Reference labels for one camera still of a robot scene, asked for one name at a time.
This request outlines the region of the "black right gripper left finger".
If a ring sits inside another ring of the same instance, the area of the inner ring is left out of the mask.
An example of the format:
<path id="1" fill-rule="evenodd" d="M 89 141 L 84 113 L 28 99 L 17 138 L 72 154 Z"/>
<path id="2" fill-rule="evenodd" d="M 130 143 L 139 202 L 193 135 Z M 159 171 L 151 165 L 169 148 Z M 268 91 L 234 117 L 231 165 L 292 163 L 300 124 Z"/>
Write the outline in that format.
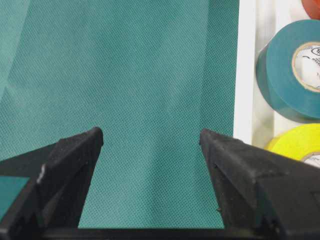
<path id="1" fill-rule="evenodd" d="M 46 228 L 76 228 L 104 144 L 88 131 L 0 162 L 0 237 L 30 239 Z"/>

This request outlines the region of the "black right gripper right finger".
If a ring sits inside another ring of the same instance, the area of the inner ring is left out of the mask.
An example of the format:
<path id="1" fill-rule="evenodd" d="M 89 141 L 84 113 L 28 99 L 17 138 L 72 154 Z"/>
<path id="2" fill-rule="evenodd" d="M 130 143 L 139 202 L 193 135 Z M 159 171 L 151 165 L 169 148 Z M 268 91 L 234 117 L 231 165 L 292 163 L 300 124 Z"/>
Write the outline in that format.
<path id="1" fill-rule="evenodd" d="M 204 128 L 199 143 L 226 228 L 320 237 L 320 170 Z"/>

